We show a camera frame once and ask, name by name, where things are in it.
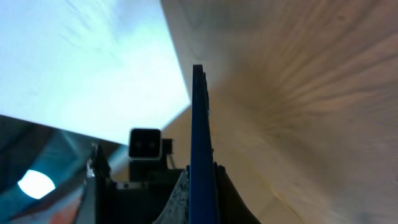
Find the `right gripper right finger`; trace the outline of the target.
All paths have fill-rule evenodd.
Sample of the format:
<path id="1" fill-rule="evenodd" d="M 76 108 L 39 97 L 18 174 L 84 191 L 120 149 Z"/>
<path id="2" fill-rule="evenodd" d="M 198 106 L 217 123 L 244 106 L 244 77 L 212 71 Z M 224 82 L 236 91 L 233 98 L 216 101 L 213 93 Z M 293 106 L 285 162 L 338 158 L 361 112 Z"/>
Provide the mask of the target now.
<path id="1" fill-rule="evenodd" d="M 241 196 L 226 173 L 218 164 L 215 167 L 215 179 L 218 196 L 218 211 L 222 224 L 260 224 L 243 202 Z M 154 223 L 189 222 L 189 168 L 180 174 L 177 183 L 158 218 Z"/>

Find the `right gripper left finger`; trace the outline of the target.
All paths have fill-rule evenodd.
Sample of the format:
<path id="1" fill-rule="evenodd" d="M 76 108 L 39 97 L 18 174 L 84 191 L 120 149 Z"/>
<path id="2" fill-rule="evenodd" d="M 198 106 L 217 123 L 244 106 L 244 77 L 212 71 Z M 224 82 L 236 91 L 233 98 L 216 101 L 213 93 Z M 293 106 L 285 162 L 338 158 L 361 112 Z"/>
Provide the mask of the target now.
<path id="1" fill-rule="evenodd" d="M 102 147 L 93 143 L 86 163 L 83 195 L 75 215 L 74 224 L 115 223 L 112 196 L 116 184 L 112 181 L 108 160 Z"/>

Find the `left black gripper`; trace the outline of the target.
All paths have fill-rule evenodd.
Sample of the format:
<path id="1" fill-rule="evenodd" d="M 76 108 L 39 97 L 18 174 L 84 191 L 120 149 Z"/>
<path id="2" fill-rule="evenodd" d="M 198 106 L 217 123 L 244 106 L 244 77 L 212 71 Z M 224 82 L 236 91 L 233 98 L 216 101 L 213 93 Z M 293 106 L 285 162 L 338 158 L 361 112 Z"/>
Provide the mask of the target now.
<path id="1" fill-rule="evenodd" d="M 113 182 L 108 191 L 108 223 L 152 223 L 166 206 L 181 169 L 150 172 L 144 180 Z"/>

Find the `blue Galaxy smartphone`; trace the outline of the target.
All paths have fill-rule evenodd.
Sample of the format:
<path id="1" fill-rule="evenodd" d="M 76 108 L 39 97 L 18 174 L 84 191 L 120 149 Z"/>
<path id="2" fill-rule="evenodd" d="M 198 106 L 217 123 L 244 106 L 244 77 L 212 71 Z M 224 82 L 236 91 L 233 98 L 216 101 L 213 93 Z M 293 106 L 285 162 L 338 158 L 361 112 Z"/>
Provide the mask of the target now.
<path id="1" fill-rule="evenodd" d="M 194 65 L 189 171 L 190 224 L 217 224 L 220 222 L 208 115 L 206 75 L 202 65 Z"/>

